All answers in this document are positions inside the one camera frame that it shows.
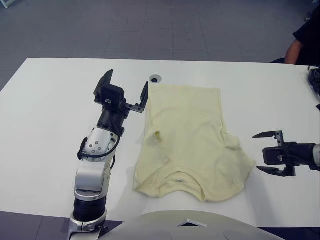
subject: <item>person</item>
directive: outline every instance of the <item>person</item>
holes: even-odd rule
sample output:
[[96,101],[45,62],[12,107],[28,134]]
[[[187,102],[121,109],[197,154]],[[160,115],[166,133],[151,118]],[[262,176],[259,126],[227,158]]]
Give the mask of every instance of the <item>person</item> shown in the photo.
[[320,66],[320,18],[319,6],[313,11],[311,19],[293,33],[294,42],[286,52],[285,58],[272,63]]

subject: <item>wrinkled fabric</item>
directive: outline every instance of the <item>wrinkled fabric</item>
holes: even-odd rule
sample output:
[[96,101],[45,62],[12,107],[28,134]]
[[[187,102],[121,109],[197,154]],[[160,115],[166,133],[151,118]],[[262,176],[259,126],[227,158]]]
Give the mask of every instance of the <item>wrinkled fabric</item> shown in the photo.
[[243,190],[255,161],[227,133],[218,88],[149,84],[146,111],[136,192],[185,191],[216,202]]

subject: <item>gray floor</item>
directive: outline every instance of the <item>gray floor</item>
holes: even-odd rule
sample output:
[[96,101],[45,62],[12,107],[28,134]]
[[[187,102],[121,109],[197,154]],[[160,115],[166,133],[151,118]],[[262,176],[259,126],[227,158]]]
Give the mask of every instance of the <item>gray floor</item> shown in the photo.
[[[32,57],[268,63],[284,56],[313,8],[311,0],[16,0],[0,7],[0,90]],[[64,239],[67,226],[0,212],[0,239]]]

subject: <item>person's arm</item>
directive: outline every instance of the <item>person's arm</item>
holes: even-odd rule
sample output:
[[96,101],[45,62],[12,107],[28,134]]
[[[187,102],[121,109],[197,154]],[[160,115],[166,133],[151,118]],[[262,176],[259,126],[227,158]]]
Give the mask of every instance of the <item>person's arm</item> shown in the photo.
[[286,52],[284,63],[285,64],[296,64],[300,51],[304,47],[304,45],[298,40],[294,40],[294,42],[290,45],[288,51]]

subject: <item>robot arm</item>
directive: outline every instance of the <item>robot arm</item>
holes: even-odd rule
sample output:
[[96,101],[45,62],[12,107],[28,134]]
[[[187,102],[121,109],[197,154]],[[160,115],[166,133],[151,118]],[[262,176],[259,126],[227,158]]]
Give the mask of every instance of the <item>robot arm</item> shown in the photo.
[[141,94],[141,104],[126,103],[124,90],[110,84],[112,74],[113,70],[108,71],[94,91],[94,101],[102,105],[102,114],[97,126],[82,141],[77,154],[81,163],[75,177],[68,240],[73,233],[93,232],[104,224],[111,169],[120,137],[125,131],[122,124],[130,110],[142,113],[148,100],[147,82]]
[[295,166],[308,165],[311,170],[320,171],[320,144],[285,142],[282,131],[266,131],[252,138],[274,137],[278,146],[263,149],[264,163],[267,165],[285,165],[284,170],[275,167],[257,166],[267,174],[287,177],[295,176]]

